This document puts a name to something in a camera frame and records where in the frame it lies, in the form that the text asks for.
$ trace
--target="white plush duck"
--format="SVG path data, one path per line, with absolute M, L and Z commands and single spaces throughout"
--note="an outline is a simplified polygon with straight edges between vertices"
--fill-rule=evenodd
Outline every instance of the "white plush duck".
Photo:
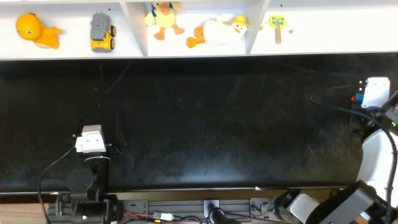
M 209 20 L 203 26 L 196 27 L 195 37 L 187 39 L 187 46 L 194 48 L 198 44 L 224 45 L 239 40 L 248 29 L 244 15 L 237 15 L 232 22 Z

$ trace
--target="yellow toy truck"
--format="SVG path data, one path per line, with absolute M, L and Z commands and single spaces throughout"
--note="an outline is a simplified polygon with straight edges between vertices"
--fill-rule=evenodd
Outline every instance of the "yellow toy truck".
M 93 15 L 91 22 L 91 48 L 94 52 L 108 53 L 114 49 L 116 27 L 112 26 L 111 18 L 103 13 Z

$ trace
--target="plush duck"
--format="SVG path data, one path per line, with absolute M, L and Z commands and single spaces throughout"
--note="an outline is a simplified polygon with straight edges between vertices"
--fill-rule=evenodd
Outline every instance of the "plush duck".
M 55 27 L 45 27 L 33 13 L 24 14 L 18 18 L 16 27 L 20 37 L 25 40 L 33 40 L 38 47 L 57 49 L 60 46 L 57 35 L 61 33 L 61 30 Z
M 196 27 L 194 35 L 189 37 L 187 46 L 194 48 L 198 44 L 224 45 L 239 40 L 248 29 L 248 23 L 244 15 L 237 15 L 232 22 L 220 22 L 209 20 L 203 26 Z
M 176 25 L 177 18 L 174 10 L 181 11 L 178 2 L 152 2 L 152 11 L 145 17 L 145 24 L 148 26 L 156 24 L 160 27 L 160 31 L 154 35 L 156 39 L 164 40 L 164 33 L 170 27 L 174 29 L 176 35 L 185 32 L 185 29 Z

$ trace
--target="orange rubber duck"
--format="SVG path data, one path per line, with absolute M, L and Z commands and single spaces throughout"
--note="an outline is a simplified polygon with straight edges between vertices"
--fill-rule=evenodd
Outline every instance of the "orange rubber duck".
M 61 30 L 55 27 L 45 27 L 33 13 L 21 15 L 17 20 L 16 27 L 20 37 L 25 40 L 33 40 L 38 47 L 58 49 L 60 46 L 57 35 L 61 33 Z

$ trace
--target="duck's yellow hat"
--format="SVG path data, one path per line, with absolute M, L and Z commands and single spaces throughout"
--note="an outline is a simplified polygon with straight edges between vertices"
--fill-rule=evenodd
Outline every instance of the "duck's yellow hat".
M 233 24 L 239 25 L 239 26 L 248 26 L 248 22 L 246 22 L 246 17 L 242 14 L 238 14 L 234 21 L 232 21 Z

